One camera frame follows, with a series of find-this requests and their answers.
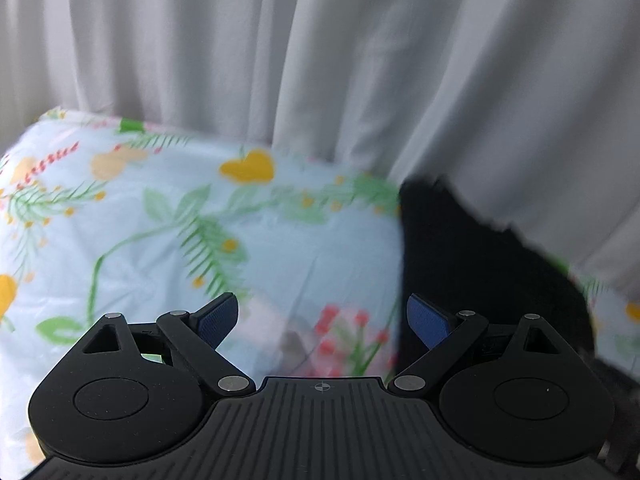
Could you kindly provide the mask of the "black knit garment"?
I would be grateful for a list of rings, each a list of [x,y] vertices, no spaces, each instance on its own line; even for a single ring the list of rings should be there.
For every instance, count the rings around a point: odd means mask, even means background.
[[[582,292],[514,229],[474,217],[442,179],[405,180],[399,210],[403,300],[416,295],[452,314],[471,310],[499,325],[536,313],[585,361],[594,359]]]

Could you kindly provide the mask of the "floral light blue bedsheet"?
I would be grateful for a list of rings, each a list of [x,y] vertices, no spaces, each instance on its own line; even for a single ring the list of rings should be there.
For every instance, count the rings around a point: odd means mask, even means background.
[[[639,383],[597,351],[536,313],[413,333],[400,187],[45,114],[1,161],[2,477],[637,478]]]

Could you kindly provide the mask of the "white curtain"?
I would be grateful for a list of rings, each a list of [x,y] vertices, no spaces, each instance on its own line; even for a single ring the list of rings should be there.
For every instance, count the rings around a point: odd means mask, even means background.
[[[61,105],[443,174],[639,293],[639,0],[1,0],[1,141]]]

